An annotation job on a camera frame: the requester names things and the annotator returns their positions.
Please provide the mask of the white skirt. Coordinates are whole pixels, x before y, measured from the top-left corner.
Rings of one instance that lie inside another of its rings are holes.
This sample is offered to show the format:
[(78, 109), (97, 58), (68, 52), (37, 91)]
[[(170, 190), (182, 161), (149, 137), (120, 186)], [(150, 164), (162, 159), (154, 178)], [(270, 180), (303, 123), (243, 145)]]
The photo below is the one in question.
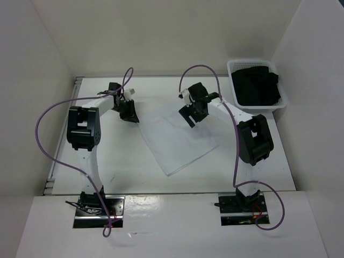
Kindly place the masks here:
[(219, 146), (204, 125), (191, 128), (179, 114), (182, 103), (165, 103), (142, 113), (139, 130), (159, 167), (171, 176)]

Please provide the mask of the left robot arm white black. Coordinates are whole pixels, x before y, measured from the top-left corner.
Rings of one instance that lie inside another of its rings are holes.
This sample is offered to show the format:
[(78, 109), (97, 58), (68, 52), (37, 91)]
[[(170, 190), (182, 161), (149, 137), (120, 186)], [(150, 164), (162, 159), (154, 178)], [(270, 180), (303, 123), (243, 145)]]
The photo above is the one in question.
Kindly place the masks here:
[(101, 181), (97, 146), (101, 141), (101, 116), (113, 110), (120, 119), (138, 123), (132, 95), (134, 89), (123, 89), (119, 83), (109, 83), (106, 91), (100, 92), (95, 99), (81, 106), (71, 106), (68, 112), (67, 141), (76, 152), (81, 174), (85, 176), (78, 206), (99, 215), (108, 210)]

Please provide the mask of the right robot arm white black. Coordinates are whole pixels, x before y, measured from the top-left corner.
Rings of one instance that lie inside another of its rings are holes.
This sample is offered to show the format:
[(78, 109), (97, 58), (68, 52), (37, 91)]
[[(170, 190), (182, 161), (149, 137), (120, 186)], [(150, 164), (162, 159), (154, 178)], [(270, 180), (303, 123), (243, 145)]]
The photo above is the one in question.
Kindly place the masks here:
[(211, 115), (229, 126), (235, 133), (235, 165), (233, 186), (236, 207), (248, 211), (258, 200), (260, 189), (258, 170), (274, 149), (266, 117), (252, 115), (220, 98), (217, 92), (208, 93), (199, 82), (181, 91), (178, 95), (185, 102), (178, 112), (193, 128)]

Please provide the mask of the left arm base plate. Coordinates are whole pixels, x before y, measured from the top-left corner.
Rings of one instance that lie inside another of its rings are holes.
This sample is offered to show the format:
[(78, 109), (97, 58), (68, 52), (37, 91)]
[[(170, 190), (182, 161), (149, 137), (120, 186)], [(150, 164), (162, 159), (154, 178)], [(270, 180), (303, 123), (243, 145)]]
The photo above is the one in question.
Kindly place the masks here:
[[(111, 227), (122, 228), (125, 198), (110, 197), (105, 200), (105, 204), (112, 221)], [(85, 206), (81, 204), (80, 200), (77, 203), (71, 203), (71, 205), (76, 208), (73, 228), (104, 228), (108, 224), (108, 217), (102, 206)]]

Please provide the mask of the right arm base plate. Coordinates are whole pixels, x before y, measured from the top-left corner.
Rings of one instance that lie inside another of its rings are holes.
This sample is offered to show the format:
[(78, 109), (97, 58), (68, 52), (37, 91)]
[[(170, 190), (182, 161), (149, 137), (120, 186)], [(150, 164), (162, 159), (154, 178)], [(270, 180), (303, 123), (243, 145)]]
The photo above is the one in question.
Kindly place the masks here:
[(258, 219), (258, 224), (270, 224), (265, 198), (262, 194), (247, 207), (240, 206), (234, 194), (218, 195), (218, 201), (214, 205), (219, 208), (222, 226), (254, 225), (256, 219)]

